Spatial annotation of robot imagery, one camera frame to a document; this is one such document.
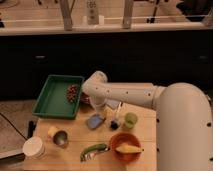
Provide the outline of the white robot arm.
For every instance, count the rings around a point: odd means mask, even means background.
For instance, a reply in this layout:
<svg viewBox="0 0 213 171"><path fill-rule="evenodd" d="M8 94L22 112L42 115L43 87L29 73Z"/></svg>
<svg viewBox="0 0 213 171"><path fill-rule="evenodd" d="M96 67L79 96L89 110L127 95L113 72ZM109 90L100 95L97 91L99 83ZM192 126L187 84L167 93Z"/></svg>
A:
<svg viewBox="0 0 213 171"><path fill-rule="evenodd" d="M157 171L213 171L213 112L198 87L110 83L105 73L96 71L82 91L96 109L113 99L156 112Z"/></svg>

